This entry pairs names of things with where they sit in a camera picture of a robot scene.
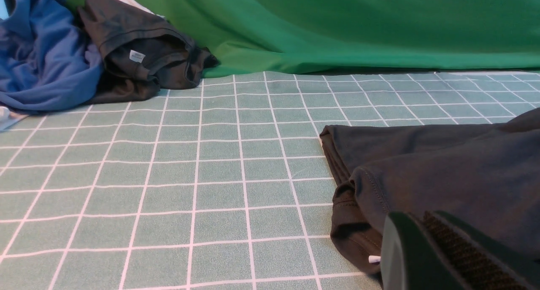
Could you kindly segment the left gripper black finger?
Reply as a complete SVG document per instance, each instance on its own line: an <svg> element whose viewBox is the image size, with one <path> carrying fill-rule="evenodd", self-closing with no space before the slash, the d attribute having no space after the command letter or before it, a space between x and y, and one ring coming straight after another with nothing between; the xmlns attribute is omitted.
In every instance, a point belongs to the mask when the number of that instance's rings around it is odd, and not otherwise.
<svg viewBox="0 0 540 290"><path fill-rule="evenodd" d="M442 211L386 216L385 290L538 290L538 263Z"/></svg>

